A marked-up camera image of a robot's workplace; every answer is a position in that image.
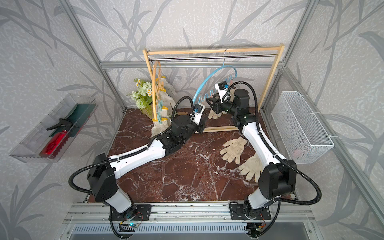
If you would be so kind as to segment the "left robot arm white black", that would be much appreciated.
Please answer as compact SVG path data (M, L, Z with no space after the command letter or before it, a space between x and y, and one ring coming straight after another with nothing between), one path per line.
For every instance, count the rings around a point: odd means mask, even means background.
M205 106L191 104L191 107L189 115L172 116L171 125L154 136L147 145L111 157L98 155L93 164L77 170L69 177L70 187L94 196L96 202L106 203L120 214L131 215L135 211L134 203L118 186L117 180L148 162L176 153L195 132L203 132Z

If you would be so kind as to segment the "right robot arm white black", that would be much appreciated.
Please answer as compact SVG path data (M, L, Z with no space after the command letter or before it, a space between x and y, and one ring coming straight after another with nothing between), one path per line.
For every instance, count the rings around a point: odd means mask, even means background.
M217 114L226 112L232 115L232 121L242 135L254 148L261 160L262 172L258 179L258 189L250 194L246 202L249 209L266 208L274 202L286 202L296 205L314 205L322 198L320 187L306 174L298 170L295 161L287 160L271 143L259 123L257 113L250 112L250 96L245 89L236 89L231 101L230 90L237 83L228 85L225 81L215 85L218 91L206 101ZM296 188L297 176L308 181L315 189L316 196L309 201L285 199Z

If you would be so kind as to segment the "orange clip hanger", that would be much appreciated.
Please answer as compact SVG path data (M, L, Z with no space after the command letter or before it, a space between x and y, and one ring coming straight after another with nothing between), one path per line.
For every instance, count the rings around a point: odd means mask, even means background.
M162 82L162 67L159 61L149 61L149 70L152 80L152 104L154 121L160 123L162 121L162 100L160 96L160 90L163 88L164 83Z

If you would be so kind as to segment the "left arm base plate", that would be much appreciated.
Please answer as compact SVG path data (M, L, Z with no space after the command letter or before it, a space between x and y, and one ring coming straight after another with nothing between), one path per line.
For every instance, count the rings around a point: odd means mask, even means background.
M131 206L123 213L117 212L115 208L110 209L109 220L112 221L148 221L151 215L152 205L137 204Z

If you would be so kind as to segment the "white glove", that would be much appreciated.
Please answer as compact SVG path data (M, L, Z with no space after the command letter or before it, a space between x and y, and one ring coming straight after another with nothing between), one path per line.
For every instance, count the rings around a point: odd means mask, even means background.
M161 78L157 78L156 81L158 84L157 85L158 91L159 90L166 91L168 95L171 96L172 98L173 96L176 95L175 88L166 80L166 77L162 76Z
M234 95L235 95L235 90L236 90L236 87L233 87L230 89L230 101L233 102L234 101Z
M152 138L160 133L163 133L171 125L171 120L169 118L161 118L161 121L153 119L154 126L152 127L151 133Z
M247 181L255 180L256 183L264 168L265 165L257 153L239 166L240 174L245 176Z
M247 140L242 137L233 139L224 143L224 149L220 151L222 159L228 163L235 162L237 165L241 162L241 154L243 153Z
M157 108L157 120L159 123L170 120L168 111L169 109L167 107Z
M218 114L215 112L215 111L213 111L212 109L210 110L210 113L209 113L209 115L208 115L208 119L214 119L214 120L216 120L216 119L218 119L218 118L220 118L221 116L222 116L222 113L223 112L219 112Z
M175 100L166 91L159 90L159 96L163 101L163 106L168 109L168 115L171 115L176 105Z

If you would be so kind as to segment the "green dustpan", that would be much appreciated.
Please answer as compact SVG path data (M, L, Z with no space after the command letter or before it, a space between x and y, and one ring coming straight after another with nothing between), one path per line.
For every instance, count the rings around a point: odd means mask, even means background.
M67 130L68 137L73 138L89 119L95 107L96 105L94 104L76 104L65 118L59 118L59 121L55 125L48 127L46 130L55 130L50 137L53 137L63 130Z

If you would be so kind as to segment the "red spray bottle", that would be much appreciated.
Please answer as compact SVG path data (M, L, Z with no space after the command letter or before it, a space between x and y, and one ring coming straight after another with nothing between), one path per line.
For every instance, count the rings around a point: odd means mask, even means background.
M42 158L54 159L68 141L68 131L63 130L55 134L39 153Z

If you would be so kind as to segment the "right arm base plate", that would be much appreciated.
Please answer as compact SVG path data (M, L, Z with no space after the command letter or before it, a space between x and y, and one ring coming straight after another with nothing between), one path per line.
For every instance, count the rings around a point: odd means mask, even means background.
M271 213L269 208L261 207L253 209L248 202L238 203L230 202L229 209L231 220L271 220Z

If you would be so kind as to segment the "potted white flower plant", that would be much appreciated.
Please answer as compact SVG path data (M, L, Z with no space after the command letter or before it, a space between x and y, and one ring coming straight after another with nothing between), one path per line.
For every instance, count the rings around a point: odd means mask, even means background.
M134 83L137 90L132 91L131 97L136 102L138 109L152 119L154 117L152 83L138 78L134 79Z

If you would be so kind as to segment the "clear plastic wall bin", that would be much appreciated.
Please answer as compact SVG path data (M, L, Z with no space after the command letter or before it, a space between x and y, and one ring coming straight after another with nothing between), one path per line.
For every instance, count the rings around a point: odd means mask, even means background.
M68 94L10 152L23 163L56 163L98 107L96 98Z

